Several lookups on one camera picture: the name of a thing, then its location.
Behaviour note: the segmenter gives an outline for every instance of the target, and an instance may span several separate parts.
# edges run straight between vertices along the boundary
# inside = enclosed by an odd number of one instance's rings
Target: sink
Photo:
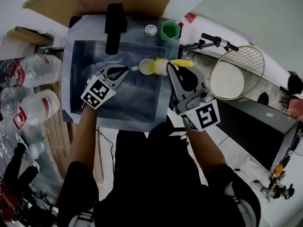
[[[81,114],[83,101],[79,95],[86,82],[108,63],[119,63],[129,68],[128,74],[116,89],[116,95],[105,102],[98,117],[135,122],[154,122],[163,76],[145,76],[131,67],[144,58],[165,58],[163,47],[121,42],[118,54],[105,53],[106,41],[75,41],[71,60],[71,113]]]

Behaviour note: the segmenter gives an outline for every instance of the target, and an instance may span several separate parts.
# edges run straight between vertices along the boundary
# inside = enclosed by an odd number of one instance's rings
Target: green cup
[[[180,34],[180,26],[175,21],[170,20],[162,24],[162,30],[160,31],[160,37],[162,40],[172,40],[177,38]]]

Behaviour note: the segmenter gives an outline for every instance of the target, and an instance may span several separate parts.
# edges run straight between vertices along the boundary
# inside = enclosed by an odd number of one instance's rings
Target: sneaker
[[[40,165],[36,160],[33,162],[33,166],[38,169],[38,172],[40,172]]]
[[[18,133],[16,133],[16,139],[17,139],[18,143],[23,144],[25,146],[25,148],[28,149],[27,144],[24,142],[24,140],[21,138],[21,136]]]

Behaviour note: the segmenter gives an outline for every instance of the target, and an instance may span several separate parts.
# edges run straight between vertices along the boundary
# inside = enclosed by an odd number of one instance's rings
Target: black faucet
[[[109,4],[107,7],[105,34],[107,34],[105,52],[108,55],[118,53],[121,33],[125,33],[127,20],[122,3]]]

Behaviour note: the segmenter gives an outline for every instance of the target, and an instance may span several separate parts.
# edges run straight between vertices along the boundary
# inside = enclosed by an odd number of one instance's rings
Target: black speaker
[[[267,170],[285,156],[297,134],[298,121],[249,99],[220,101],[217,126]]]

